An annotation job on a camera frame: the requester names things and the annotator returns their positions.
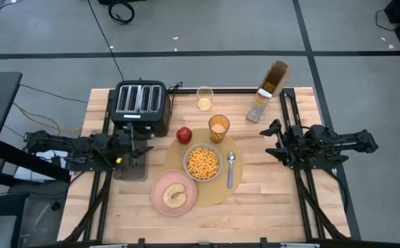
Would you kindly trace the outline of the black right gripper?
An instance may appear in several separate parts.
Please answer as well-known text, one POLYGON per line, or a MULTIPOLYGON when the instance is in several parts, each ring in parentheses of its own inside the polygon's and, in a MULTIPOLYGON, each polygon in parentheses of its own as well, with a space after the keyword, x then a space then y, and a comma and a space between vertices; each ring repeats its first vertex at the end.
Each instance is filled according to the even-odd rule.
MULTIPOLYGON (((275 119, 269 125, 268 129, 260 131, 259 134, 269 137, 274 134, 276 136, 281 136, 281 128, 280 120, 275 119)), ((306 139, 301 126, 291 125, 287 127, 282 135, 282 142, 282 148, 268 148, 265 152, 282 162, 284 166, 290 168, 307 168, 308 165, 304 155, 300 154, 306 146, 306 139)))

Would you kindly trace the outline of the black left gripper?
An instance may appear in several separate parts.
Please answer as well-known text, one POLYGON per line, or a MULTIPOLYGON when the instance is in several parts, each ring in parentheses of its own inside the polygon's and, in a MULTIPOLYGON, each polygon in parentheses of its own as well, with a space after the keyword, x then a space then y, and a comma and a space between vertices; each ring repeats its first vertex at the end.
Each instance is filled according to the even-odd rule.
POLYGON ((113 136, 117 148, 117 157, 115 163, 118 165, 120 165, 123 160, 122 157, 120 157, 120 154, 130 153, 130 156, 128 158, 128 165, 130 167, 136 167, 137 166, 136 158, 143 156, 144 154, 146 154, 147 152, 149 152, 151 149, 154 148, 153 146, 150 146, 150 147, 140 147, 135 149, 134 139, 151 139, 154 137, 154 134, 148 132, 145 134, 134 132, 132 123, 127 123, 127 125, 123 126, 121 129, 115 129, 113 136))

